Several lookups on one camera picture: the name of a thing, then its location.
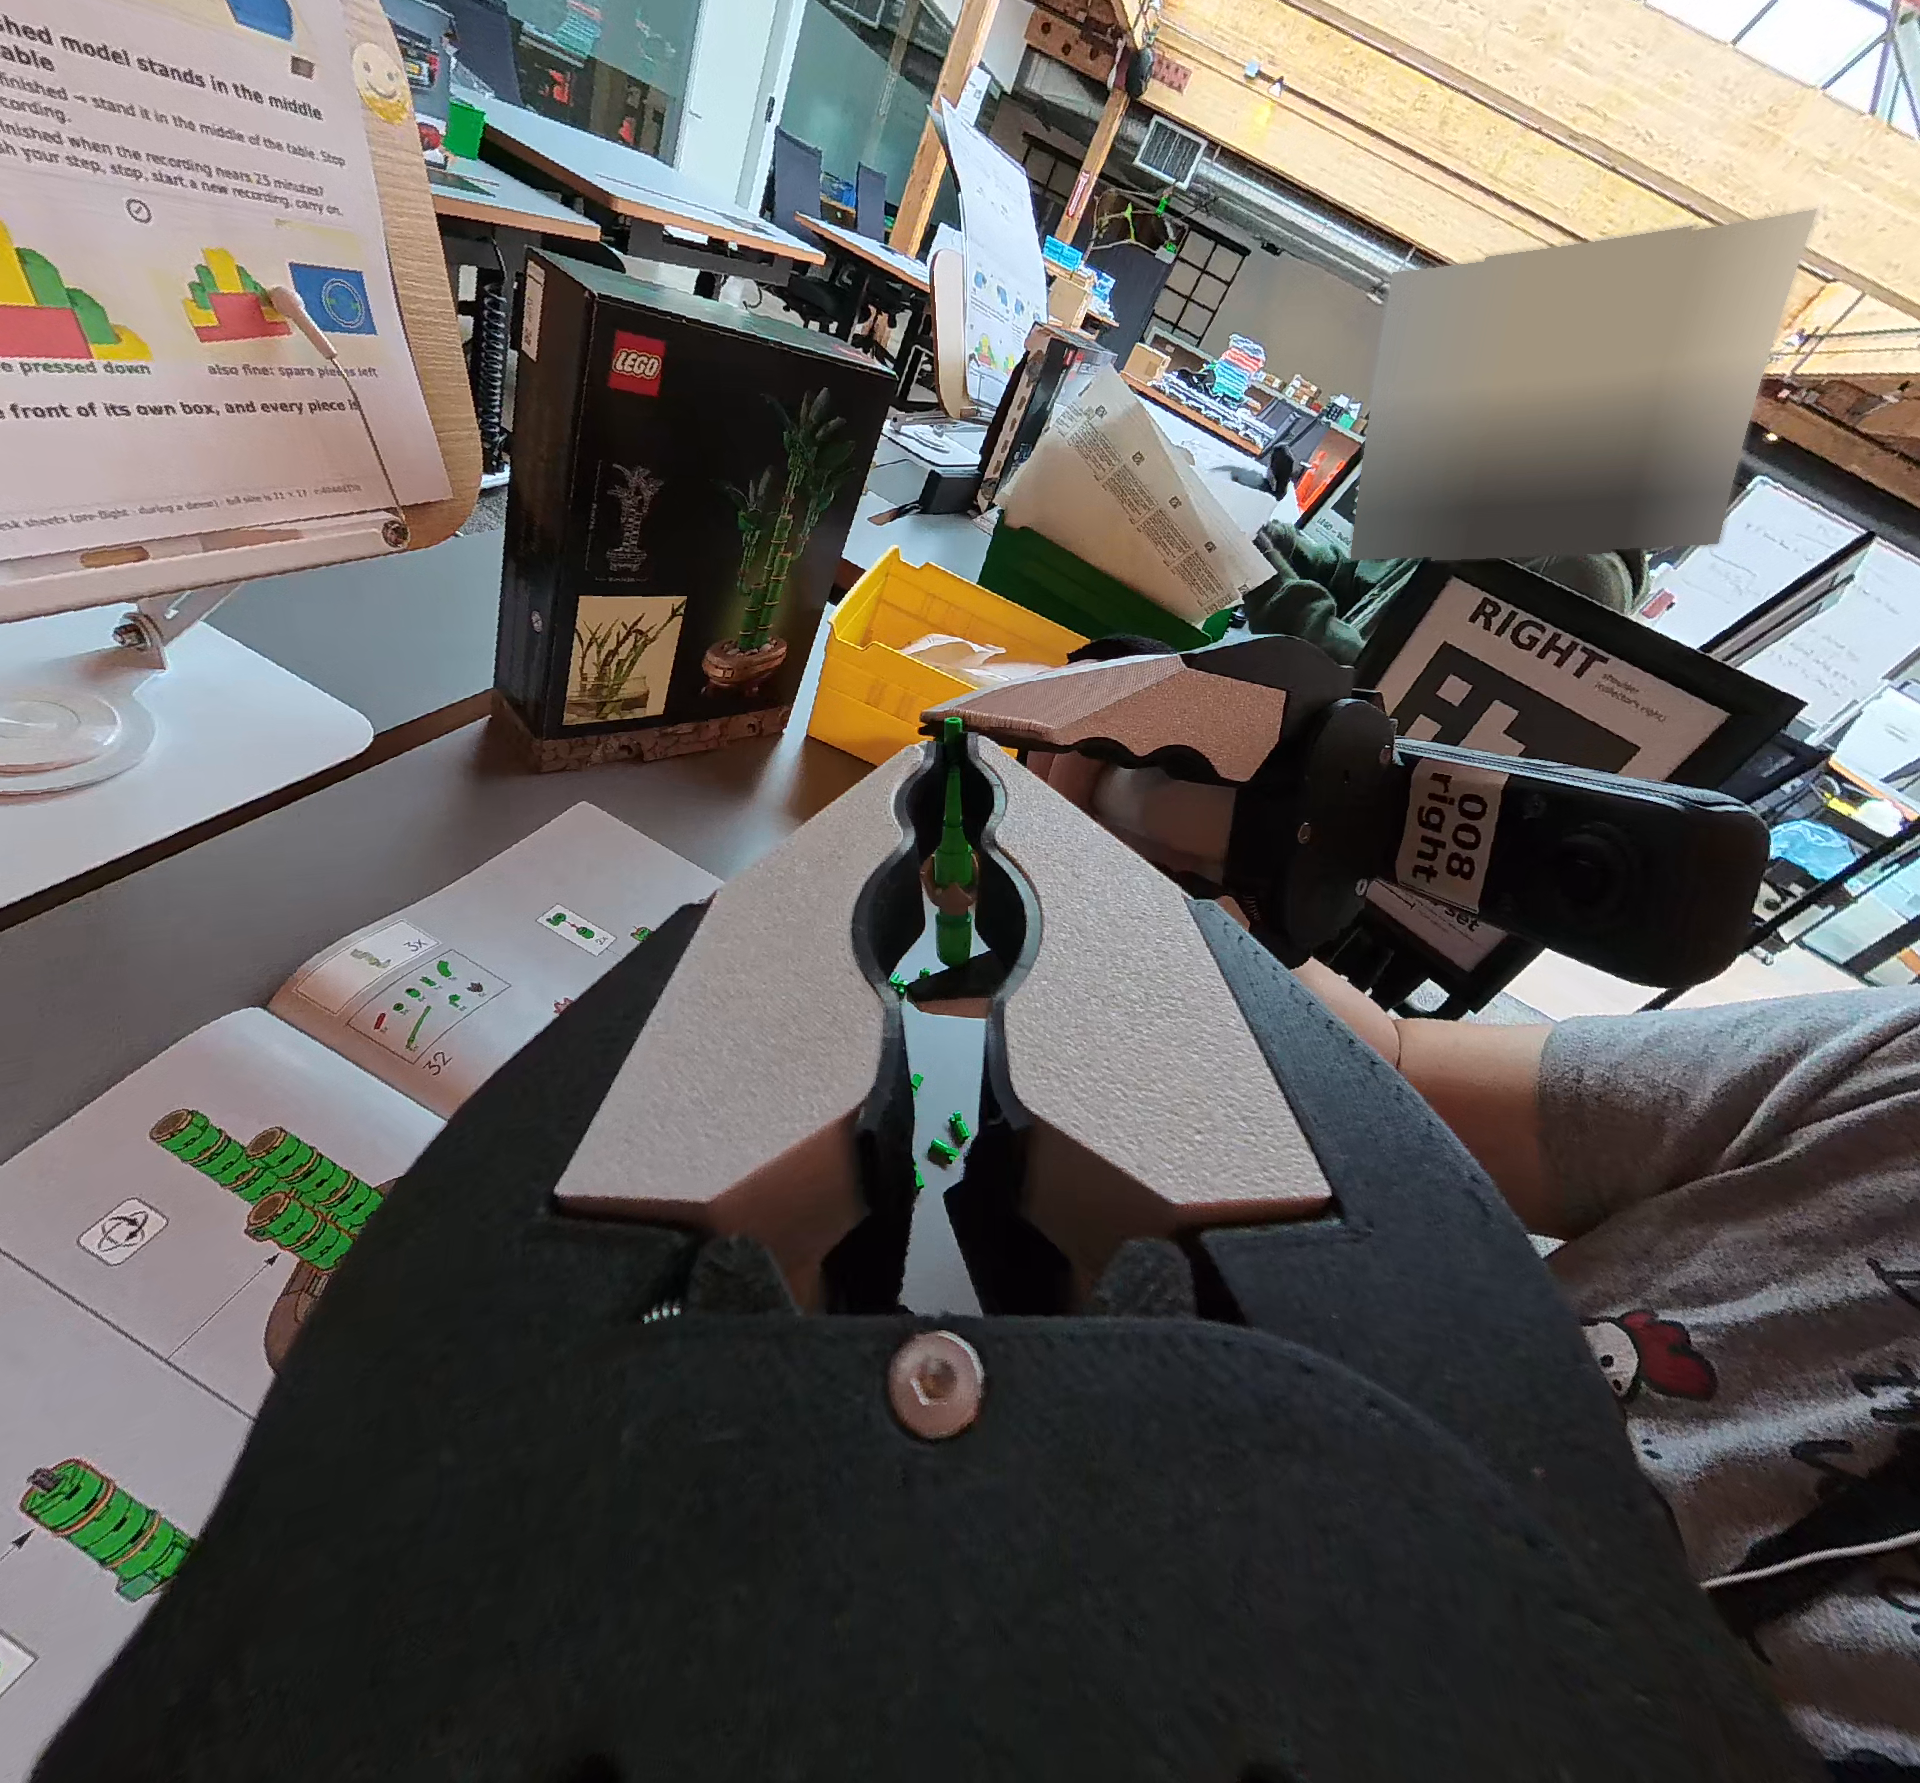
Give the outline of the folded white paper sheets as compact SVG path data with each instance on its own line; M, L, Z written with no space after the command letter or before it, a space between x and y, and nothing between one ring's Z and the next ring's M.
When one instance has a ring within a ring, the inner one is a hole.
M1278 578L1186 453L1109 367L1067 379L998 507L1005 526L1040 532L1190 624Z

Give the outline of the scattered small green lego pieces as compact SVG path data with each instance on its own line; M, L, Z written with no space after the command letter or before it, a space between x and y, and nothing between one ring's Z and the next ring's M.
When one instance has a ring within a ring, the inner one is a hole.
M986 1025L907 996L910 984L934 974L934 961L928 954L903 958L891 987L900 998L906 1044L915 1180L925 1187L944 1190L959 1177L979 1130Z

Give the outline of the white plastic bag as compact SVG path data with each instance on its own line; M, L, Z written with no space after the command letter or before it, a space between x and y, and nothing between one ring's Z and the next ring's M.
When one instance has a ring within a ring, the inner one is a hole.
M979 691L1024 682L1056 667L1051 661L1023 660L1001 646L981 646L946 633L928 633L900 653Z

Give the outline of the lego instruction booklet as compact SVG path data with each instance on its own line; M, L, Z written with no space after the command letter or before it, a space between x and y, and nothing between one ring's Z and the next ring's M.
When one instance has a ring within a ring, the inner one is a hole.
M156 1611L393 1182L716 884L579 803L5 1166L5 1780Z

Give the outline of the person's right forearm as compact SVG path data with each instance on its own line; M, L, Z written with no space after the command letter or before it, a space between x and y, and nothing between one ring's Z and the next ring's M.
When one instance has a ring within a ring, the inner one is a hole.
M1573 1235L1542 1157L1541 1081L1550 1025L1396 1018L1318 961L1300 965L1293 980L1404 1076L1531 1236Z

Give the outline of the black lego bamboo box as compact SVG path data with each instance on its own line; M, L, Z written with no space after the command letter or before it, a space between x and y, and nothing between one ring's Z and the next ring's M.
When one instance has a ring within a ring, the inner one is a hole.
M536 771L776 738L893 376L619 269L524 269L493 718Z

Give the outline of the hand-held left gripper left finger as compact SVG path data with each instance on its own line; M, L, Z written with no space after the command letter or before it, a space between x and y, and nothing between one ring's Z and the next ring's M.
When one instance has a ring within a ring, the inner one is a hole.
M900 1003L854 914L910 845L900 751L728 881L692 935L555 1201L565 1214L748 1236L804 1306L869 1214L856 1121Z

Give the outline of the green lego bamboo stem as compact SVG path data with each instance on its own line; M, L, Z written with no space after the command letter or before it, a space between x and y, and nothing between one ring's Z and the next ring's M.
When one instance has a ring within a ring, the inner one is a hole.
M933 945L944 969L973 960L976 908L981 887L978 819L970 811L972 759L964 720L938 721L938 813L937 836L922 863L925 900L933 910Z

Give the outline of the printed instruction sheet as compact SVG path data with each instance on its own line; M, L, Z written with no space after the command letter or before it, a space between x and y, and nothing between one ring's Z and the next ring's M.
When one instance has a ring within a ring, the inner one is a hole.
M962 201L967 395L991 408L1048 316L1042 237L1020 164L949 102L938 104L938 126Z
M447 491L343 0L2 0L6 561Z

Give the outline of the yellow plastic bin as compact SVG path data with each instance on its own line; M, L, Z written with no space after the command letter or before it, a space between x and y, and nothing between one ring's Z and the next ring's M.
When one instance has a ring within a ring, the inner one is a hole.
M922 739L922 715L973 691L944 646L990 661L1062 665L1083 638L938 565L890 548L826 621L807 736L877 764Z

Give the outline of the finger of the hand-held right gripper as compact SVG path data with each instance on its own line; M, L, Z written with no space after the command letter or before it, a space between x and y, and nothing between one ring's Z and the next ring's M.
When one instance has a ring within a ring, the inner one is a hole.
M922 715L949 720L1012 753L1075 755L1165 768L1197 783L1249 783L1280 748L1288 695L1199 671L1177 656L1089 661L950 699Z

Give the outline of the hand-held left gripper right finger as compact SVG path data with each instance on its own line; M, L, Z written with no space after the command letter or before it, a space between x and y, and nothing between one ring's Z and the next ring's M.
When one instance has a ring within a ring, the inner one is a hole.
M1087 1298L1132 1242L1323 1219L1333 1190L1237 1001L1213 906L979 741L978 928L1005 968L990 1076L1018 1214Z

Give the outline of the wooden desk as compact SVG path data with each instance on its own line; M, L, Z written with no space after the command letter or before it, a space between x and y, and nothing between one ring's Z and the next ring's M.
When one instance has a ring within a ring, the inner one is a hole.
M427 173L446 221L551 239L591 222L631 271L708 301L728 279L778 288L826 264L813 244L654 155L494 96L483 112L483 155Z

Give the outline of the green plastic bin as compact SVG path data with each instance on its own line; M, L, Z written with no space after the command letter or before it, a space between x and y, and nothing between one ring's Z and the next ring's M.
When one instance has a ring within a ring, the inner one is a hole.
M1241 618L1231 607L1204 622L1186 622L1037 531L1007 522L993 529L978 581L1089 642L1140 638L1193 650L1221 642Z

